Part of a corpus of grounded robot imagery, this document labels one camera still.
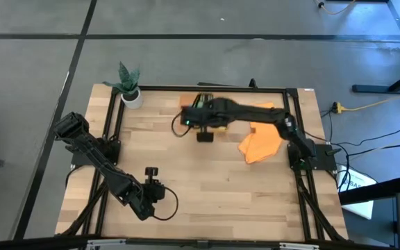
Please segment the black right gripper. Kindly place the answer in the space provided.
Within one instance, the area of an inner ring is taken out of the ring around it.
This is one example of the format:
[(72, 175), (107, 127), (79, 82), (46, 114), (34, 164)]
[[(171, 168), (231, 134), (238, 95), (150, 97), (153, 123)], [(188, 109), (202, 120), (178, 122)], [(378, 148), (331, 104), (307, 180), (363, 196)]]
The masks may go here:
[(214, 133), (208, 132), (206, 127), (227, 127), (231, 123), (229, 117), (220, 113), (224, 102), (224, 98), (214, 98), (205, 102), (202, 107), (182, 106), (181, 125), (199, 128), (197, 142), (213, 142)]

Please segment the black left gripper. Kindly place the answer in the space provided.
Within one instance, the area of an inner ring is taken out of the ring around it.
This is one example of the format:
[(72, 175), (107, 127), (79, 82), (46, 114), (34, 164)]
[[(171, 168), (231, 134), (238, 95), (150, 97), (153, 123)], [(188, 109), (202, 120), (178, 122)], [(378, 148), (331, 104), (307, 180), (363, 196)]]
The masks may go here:
[(135, 208), (138, 219), (144, 221), (155, 214), (154, 204), (165, 198), (165, 186), (155, 178), (158, 175), (157, 167), (146, 167), (145, 175), (147, 179), (140, 185), (141, 194), (139, 195), (140, 205)]

